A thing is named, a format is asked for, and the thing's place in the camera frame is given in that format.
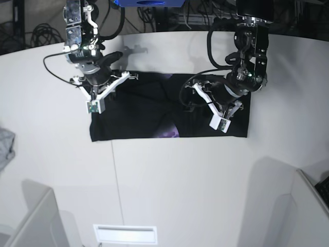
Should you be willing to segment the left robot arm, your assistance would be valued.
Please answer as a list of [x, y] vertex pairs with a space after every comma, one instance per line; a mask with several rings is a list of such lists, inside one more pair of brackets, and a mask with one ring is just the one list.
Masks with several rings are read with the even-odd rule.
[[[227, 109], [238, 104], [241, 97], [258, 91], [266, 83], [268, 35], [269, 25], [274, 19], [274, 2], [236, 1], [236, 15], [237, 18], [215, 18], [207, 33], [207, 54], [214, 67], [212, 71], [227, 70], [229, 73], [213, 82], [201, 82], [198, 79], [205, 71], [193, 75], [181, 86], [179, 101], [182, 105], [193, 108], [214, 104]], [[212, 36], [225, 25], [235, 26], [234, 45], [237, 51], [225, 57], [226, 65], [220, 65], [212, 54]], [[195, 103], [183, 97], [185, 89], [195, 91], [197, 86], [209, 97], [204, 103]]]

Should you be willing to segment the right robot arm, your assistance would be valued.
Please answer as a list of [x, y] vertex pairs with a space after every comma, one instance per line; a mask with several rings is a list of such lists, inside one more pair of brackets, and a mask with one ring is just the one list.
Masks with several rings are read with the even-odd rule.
[[[109, 36], [102, 36], [100, 29], [104, 23], [98, 25], [96, 19], [99, 9], [95, 1], [66, 1], [63, 8], [63, 18], [66, 23], [66, 41], [63, 51], [48, 55], [43, 59], [47, 72], [57, 79], [81, 87], [89, 83], [91, 87], [99, 87], [111, 83], [112, 70], [110, 66], [118, 61], [123, 53], [120, 51], [103, 55], [104, 41], [116, 38], [123, 29], [125, 22], [125, 8], [120, 6], [120, 22], [116, 31]], [[46, 65], [46, 59], [64, 55], [70, 64], [74, 64], [83, 73], [83, 78], [65, 80], [53, 73]]]

